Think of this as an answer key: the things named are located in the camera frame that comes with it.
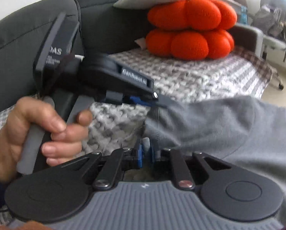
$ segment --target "human hand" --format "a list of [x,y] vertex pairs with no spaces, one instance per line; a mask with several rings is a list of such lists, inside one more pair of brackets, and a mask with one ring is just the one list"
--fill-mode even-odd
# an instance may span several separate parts
[[67,162],[82,149],[81,141],[88,136],[92,121],[88,110],[80,112],[77,123],[66,125],[54,108],[41,100],[21,98],[0,130],[0,182],[9,183],[16,176],[16,164],[31,123],[51,132],[53,141],[44,143],[41,151],[50,166]]

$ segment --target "sofa backrest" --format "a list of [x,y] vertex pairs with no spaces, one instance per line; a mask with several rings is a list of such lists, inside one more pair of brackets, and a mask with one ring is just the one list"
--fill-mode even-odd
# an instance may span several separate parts
[[0,21],[0,111],[35,93],[32,64],[57,15],[80,22],[74,50],[117,53],[152,29],[144,10],[113,8],[117,0],[42,0]]

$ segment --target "gray ribbed surface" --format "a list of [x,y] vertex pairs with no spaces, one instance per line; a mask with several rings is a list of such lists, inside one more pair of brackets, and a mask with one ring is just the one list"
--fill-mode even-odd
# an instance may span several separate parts
[[[14,221],[10,226],[16,228],[21,224]],[[223,219],[210,212],[194,193],[180,191],[170,181],[120,182],[114,190],[96,193],[89,206],[73,218],[48,226],[56,230],[278,230],[283,227],[275,219],[258,223]]]

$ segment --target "gray garment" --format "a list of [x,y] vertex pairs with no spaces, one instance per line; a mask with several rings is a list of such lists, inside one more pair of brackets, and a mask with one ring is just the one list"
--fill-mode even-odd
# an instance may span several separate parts
[[144,136],[155,148],[201,151],[266,176],[285,194],[278,219],[286,225],[286,108],[249,96],[152,108]]

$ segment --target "beige floor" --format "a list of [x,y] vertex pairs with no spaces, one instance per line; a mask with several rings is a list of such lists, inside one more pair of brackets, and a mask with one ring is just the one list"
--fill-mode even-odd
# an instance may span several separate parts
[[263,93],[261,99],[271,104],[286,107],[286,69],[280,66],[274,67],[277,68],[278,73],[283,80],[284,89],[282,91],[279,91],[277,89],[278,83],[276,83],[275,79],[272,79],[271,83],[268,85],[265,92]]

